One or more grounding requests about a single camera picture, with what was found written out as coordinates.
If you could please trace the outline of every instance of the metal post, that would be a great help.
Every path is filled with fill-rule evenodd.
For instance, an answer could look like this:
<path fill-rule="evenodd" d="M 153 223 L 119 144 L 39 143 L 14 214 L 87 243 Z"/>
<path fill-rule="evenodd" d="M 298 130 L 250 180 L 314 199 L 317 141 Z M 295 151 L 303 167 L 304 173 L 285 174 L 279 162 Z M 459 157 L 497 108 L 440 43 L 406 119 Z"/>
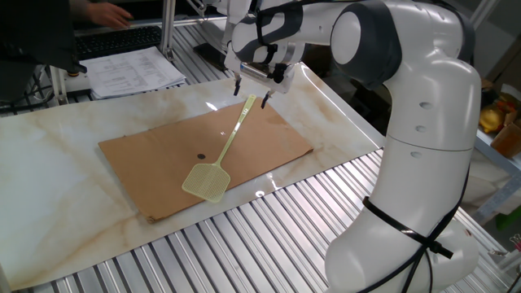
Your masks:
<path fill-rule="evenodd" d="M 168 61 L 173 61 L 173 19 L 176 10 L 176 0 L 164 0 L 163 30 L 160 49 Z"/>
<path fill-rule="evenodd" d="M 65 78 L 63 69 L 50 66 L 50 79 L 52 80 L 53 91 L 59 105 L 68 104 L 67 91 L 65 90 Z"/>
<path fill-rule="evenodd" d="M 474 25 L 474 29 L 478 27 L 488 18 L 494 8 L 496 8 L 499 0 L 481 0 L 478 8 L 475 9 L 471 16 L 471 23 Z"/>

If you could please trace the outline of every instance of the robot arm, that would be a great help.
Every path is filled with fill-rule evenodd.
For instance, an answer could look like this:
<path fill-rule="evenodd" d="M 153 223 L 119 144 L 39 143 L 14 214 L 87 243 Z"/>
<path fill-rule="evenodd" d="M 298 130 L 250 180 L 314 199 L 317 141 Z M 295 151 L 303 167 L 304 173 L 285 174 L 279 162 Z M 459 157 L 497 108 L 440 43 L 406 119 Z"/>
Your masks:
<path fill-rule="evenodd" d="M 461 60 L 473 51 L 469 27 L 442 7 L 379 0 L 290 2 L 235 27 L 225 64 L 237 77 L 268 86 L 267 97 L 290 89 L 292 64 L 308 43 L 331 46 L 340 70 L 368 89 L 383 84 L 391 93 L 387 144 L 370 202 L 408 230 L 364 208 L 328 248 L 331 293 L 366 292 L 401 266 L 373 292 L 428 292 L 430 285 L 438 291 L 477 265 L 475 240 L 462 225 L 447 221 L 441 234 L 438 226 L 460 203 L 478 125 L 479 76 Z M 452 258 L 427 251 L 407 237 L 413 232 L 434 234 Z"/>

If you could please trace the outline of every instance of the cardboard box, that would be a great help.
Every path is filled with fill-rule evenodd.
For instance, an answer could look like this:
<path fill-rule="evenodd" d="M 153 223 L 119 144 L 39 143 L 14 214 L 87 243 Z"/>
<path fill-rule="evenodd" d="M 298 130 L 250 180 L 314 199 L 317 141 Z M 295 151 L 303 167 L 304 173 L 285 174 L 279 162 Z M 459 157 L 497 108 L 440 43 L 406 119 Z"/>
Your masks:
<path fill-rule="evenodd" d="M 240 103 L 100 142 L 99 147 L 140 213 L 152 223 L 203 201 L 182 190 L 182 183 L 195 164 L 217 160 L 242 109 Z M 261 109 L 258 98 L 221 163 L 231 176 L 228 189 L 312 150 L 269 104 Z"/>
<path fill-rule="evenodd" d="M 497 134 L 490 146 L 511 159 L 521 151 L 521 119 L 518 112 L 506 114 L 505 127 Z"/>

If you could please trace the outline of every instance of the metal slatted table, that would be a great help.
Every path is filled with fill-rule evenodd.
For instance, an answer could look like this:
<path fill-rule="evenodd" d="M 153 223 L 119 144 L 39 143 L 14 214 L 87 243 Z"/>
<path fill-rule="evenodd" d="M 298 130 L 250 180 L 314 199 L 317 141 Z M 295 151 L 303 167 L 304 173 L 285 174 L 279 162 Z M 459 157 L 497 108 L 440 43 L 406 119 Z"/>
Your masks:
<path fill-rule="evenodd" d="M 206 39 L 199 21 L 177 24 L 174 39 L 173 63 L 189 85 L 232 77 L 192 50 Z M 18 292 L 323 292 L 326 249 L 361 211 L 382 154 L 369 153 L 101 264 Z M 505 291 L 513 279 L 488 257 L 488 251 L 504 248 L 463 210 L 456 219 L 478 240 L 479 265 L 445 292 Z"/>

